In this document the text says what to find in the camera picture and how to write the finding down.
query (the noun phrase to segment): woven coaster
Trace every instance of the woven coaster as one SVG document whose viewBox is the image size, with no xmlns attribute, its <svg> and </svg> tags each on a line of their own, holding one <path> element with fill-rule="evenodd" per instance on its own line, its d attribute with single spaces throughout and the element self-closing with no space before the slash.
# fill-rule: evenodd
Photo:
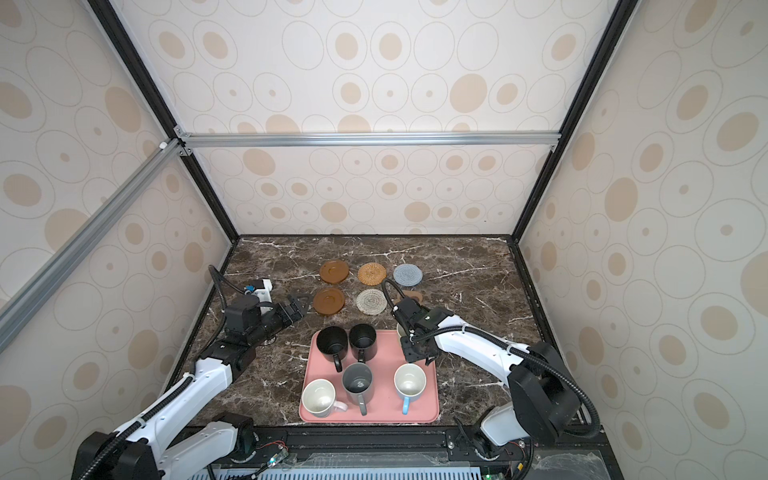
<svg viewBox="0 0 768 480">
<path fill-rule="evenodd" d="M 360 292 L 355 303 L 357 303 L 357 308 L 366 315 L 379 315 L 386 308 L 384 293 L 376 288 L 369 288 Z"/>
<path fill-rule="evenodd" d="M 366 285 L 379 285 L 386 278 L 386 268 L 376 262 L 366 263 L 357 270 L 357 278 Z"/>
<path fill-rule="evenodd" d="M 395 281 L 403 286 L 419 285 L 423 277 L 421 269 L 411 263 L 404 263 L 395 268 Z"/>
</svg>

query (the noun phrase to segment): pink tray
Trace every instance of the pink tray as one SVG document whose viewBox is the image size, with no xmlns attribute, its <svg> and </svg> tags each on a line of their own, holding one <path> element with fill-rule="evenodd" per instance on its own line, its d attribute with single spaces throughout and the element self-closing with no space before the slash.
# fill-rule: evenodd
<svg viewBox="0 0 768 480">
<path fill-rule="evenodd" d="M 368 404 L 368 415 L 360 415 L 357 405 L 350 405 L 349 399 L 341 385 L 341 373 L 336 372 L 333 362 L 329 362 L 317 349 L 315 338 L 312 336 L 312 348 L 310 359 L 306 365 L 304 386 L 317 379 L 327 379 L 336 388 L 336 400 L 349 406 L 346 412 L 333 412 L 324 419 L 318 419 L 307 412 L 304 405 L 299 407 L 299 416 L 304 422 L 311 423 L 430 423 L 434 422 L 440 413 L 440 405 L 437 400 L 437 373 L 435 363 L 424 366 L 425 361 L 420 360 L 416 365 L 422 367 L 427 374 L 427 386 L 422 396 L 412 402 L 408 415 L 402 414 L 402 400 L 395 390 L 395 370 L 406 364 L 406 358 L 400 347 L 400 337 L 395 330 L 376 330 L 376 343 L 379 344 L 376 356 L 366 364 L 373 371 L 373 382 L 376 389 L 373 398 Z M 342 366 L 346 368 L 355 362 L 351 347 L 346 358 L 342 360 Z"/>
</svg>

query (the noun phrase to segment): mug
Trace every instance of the mug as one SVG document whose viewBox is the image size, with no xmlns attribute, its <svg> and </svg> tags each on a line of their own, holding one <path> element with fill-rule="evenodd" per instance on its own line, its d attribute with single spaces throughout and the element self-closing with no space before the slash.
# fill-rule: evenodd
<svg viewBox="0 0 768 480">
<path fill-rule="evenodd" d="M 395 389 L 402 399 L 402 414 L 408 415 L 408 408 L 422 396 L 427 386 L 427 375 L 422 367 L 414 363 L 401 365 L 395 371 Z"/>
<path fill-rule="evenodd" d="M 373 398 L 373 372 L 365 363 L 354 363 L 341 375 L 346 397 L 360 407 L 362 415 L 368 415 L 368 406 Z"/>
<path fill-rule="evenodd" d="M 358 362 L 365 363 L 376 355 L 376 329 L 368 323 L 358 323 L 349 331 L 352 355 Z"/>
<path fill-rule="evenodd" d="M 325 418 L 331 412 L 346 412 L 347 406 L 336 401 L 336 389 L 326 379 L 313 380 L 301 393 L 301 404 L 315 417 Z"/>
<path fill-rule="evenodd" d="M 341 372 L 341 361 L 344 360 L 349 349 L 346 331 L 340 326 L 327 326 L 317 334 L 315 343 L 323 356 L 329 362 L 336 364 L 336 371 Z"/>
</svg>

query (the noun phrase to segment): wallpaper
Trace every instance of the wallpaper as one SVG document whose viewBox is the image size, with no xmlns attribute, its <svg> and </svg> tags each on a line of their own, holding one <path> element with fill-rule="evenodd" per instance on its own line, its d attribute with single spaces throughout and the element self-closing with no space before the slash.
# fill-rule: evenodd
<svg viewBox="0 0 768 480">
<path fill-rule="evenodd" d="M 629 480 L 768 472 L 768 2 L 645 2 L 521 243 Z"/>
<path fill-rule="evenodd" d="M 0 478 L 69 478 L 157 399 L 229 245 L 171 161 L 0 354 Z"/>
<path fill-rule="evenodd" d="M 75 0 L 0 4 L 0 308 L 165 135 Z"/>
<path fill-rule="evenodd" d="M 201 148 L 241 234 L 510 233 L 548 145 Z"/>
<path fill-rule="evenodd" d="M 120 0 L 189 132 L 558 130 L 611 0 Z"/>
</svg>

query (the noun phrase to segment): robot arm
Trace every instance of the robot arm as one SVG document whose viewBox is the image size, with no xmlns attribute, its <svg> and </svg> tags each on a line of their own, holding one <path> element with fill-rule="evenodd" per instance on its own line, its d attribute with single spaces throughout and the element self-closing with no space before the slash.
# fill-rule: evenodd
<svg viewBox="0 0 768 480">
<path fill-rule="evenodd" d="M 291 295 L 288 304 L 272 303 L 271 290 L 269 280 L 247 289 L 225 309 L 224 337 L 200 354 L 193 372 L 111 434 L 94 432 L 85 439 L 72 479 L 187 480 L 225 455 L 246 460 L 257 440 L 253 419 L 233 413 L 219 415 L 200 432 L 168 446 L 214 396 L 237 380 L 258 346 L 306 314 L 306 302 Z"/>
<path fill-rule="evenodd" d="M 394 286 L 402 299 L 394 305 L 386 289 Z M 547 343 L 513 343 L 475 328 L 443 307 L 426 308 L 402 295 L 390 279 L 382 284 L 392 315 L 409 334 L 400 339 L 408 362 L 429 364 L 442 352 L 454 353 L 490 372 L 509 388 L 511 401 L 489 409 L 471 426 L 458 424 L 483 458 L 494 456 L 508 442 L 531 437 L 555 443 L 581 403 L 587 407 L 591 429 L 599 432 L 600 419 L 589 398 L 578 388 L 558 352 Z"/>
</svg>

